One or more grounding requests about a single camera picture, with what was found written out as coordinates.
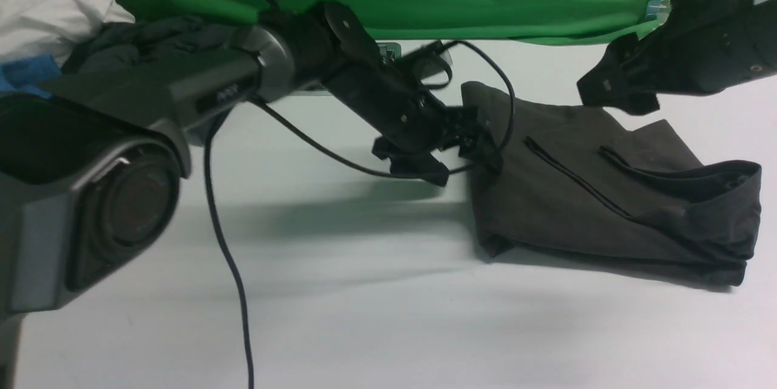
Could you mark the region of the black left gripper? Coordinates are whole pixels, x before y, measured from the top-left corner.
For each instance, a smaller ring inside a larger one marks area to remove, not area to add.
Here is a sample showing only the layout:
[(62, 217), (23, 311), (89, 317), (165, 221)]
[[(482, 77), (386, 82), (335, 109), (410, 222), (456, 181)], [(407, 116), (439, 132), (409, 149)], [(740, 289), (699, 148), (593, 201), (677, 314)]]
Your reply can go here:
[(447, 109), (390, 64), (341, 61), (325, 71), (325, 88), (369, 126), (378, 137), (372, 154), (388, 160), (388, 174), (426, 181), (440, 188), (449, 168), (431, 152), (458, 147), (458, 156), (500, 174), (503, 159), (477, 107)]

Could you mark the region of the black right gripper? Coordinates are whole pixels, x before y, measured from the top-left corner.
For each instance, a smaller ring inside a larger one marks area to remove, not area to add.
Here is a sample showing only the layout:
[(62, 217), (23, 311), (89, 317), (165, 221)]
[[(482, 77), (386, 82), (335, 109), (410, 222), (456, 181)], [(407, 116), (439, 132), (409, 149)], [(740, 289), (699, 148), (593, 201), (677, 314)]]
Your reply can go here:
[(618, 37), (607, 45), (577, 80), (583, 105), (644, 116), (660, 110), (657, 93), (707, 96), (775, 75), (775, 0), (674, 3), (641, 43)]

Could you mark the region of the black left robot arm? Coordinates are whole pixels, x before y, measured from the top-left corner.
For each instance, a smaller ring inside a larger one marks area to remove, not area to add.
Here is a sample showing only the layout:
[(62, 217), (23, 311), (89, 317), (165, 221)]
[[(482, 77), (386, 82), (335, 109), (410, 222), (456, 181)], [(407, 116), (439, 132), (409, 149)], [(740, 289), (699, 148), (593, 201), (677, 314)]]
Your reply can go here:
[(192, 171), (191, 140), (212, 140), (236, 104), (262, 109), (321, 86), (378, 131), (388, 178), (443, 187), (459, 148), (468, 171), (501, 171), (474, 107), (447, 107), (424, 79), (450, 74), (435, 41), (396, 61), (344, 4), (274, 8), (224, 49), (114, 73), (64, 75), (35, 94), (2, 95), (2, 387), (15, 383), (23, 318), (55, 311), (133, 261), (173, 218)]

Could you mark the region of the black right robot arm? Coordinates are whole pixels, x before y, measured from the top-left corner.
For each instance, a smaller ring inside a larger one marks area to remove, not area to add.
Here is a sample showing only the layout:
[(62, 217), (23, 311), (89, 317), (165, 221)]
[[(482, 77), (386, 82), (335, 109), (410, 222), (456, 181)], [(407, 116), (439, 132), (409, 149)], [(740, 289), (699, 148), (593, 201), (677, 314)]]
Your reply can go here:
[(710, 96), (776, 71), (776, 0), (670, 0), (666, 21), (611, 41), (577, 82), (585, 106), (657, 112), (660, 94)]

